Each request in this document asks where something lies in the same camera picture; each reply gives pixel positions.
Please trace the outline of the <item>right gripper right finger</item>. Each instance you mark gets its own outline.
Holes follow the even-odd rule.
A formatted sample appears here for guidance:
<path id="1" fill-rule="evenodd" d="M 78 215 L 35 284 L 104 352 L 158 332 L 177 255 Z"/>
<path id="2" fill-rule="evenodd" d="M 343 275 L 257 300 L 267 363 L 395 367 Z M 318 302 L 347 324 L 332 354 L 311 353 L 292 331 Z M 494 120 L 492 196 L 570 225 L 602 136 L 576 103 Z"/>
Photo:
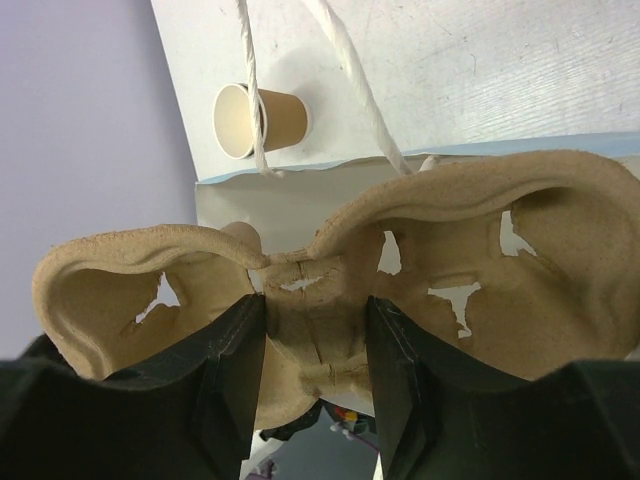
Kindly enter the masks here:
<path id="1" fill-rule="evenodd" d="M 635 479 L 639 366 L 582 360 L 535 381 L 370 298 L 366 350 L 387 479 Z"/>

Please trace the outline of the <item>light blue paper bag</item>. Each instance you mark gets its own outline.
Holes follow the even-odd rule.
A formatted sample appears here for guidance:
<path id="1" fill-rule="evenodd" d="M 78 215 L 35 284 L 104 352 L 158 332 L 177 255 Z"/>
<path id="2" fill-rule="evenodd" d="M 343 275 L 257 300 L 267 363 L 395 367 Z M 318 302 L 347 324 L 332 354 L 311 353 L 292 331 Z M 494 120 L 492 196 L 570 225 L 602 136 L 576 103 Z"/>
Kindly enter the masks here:
<path id="1" fill-rule="evenodd" d="M 312 242 L 267 254 L 254 227 L 209 229 L 219 306 L 266 298 L 259 427 L 321 396 L 370 400 L 365 303 L 391 300 L 422 330 L 517 378 L 639 343 L 639 181 L 576 149 L 475 157 L 413 172 L 390 135 L 343 23 L 309 10 L 334 45 L 397 175 L 341 207 Z"/>

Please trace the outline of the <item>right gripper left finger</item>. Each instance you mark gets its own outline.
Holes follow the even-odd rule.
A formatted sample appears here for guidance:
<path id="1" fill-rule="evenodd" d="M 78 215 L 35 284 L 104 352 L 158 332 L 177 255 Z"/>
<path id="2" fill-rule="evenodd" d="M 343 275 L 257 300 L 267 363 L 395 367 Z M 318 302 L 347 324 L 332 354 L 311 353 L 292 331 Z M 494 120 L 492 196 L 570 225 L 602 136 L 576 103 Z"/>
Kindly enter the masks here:
<path id="1" fill-rule="evenodd" d="M 250 455 L 265 299 L 109 375 L 75 373 L 47 336 L 1 364 L 5 479 L 236 479 Z"/>

